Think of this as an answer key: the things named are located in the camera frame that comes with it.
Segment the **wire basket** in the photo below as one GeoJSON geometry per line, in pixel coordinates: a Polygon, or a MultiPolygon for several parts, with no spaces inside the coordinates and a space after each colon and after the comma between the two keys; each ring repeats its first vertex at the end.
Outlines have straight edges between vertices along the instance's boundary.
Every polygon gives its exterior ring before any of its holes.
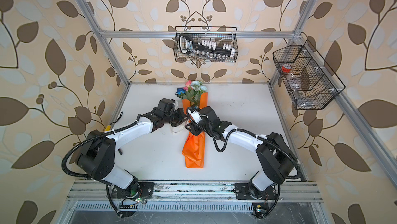
{"type": "Polygon", "coordinates": [[[322,110],[345,89],[345,85],[321,55],[325,65],[315,61],[309,52],[313,46],[307,43],[274,51],[273,60],[295,109],[322,110]],[[342,86],[332,83],[324,70],[336,76],[342,86]]]}
{"type": "Polygon", "coordinates": [[[237,28],[176,26],[175,31],[173,50],[176,62],[236,62],[239,53],[237,28]]]}

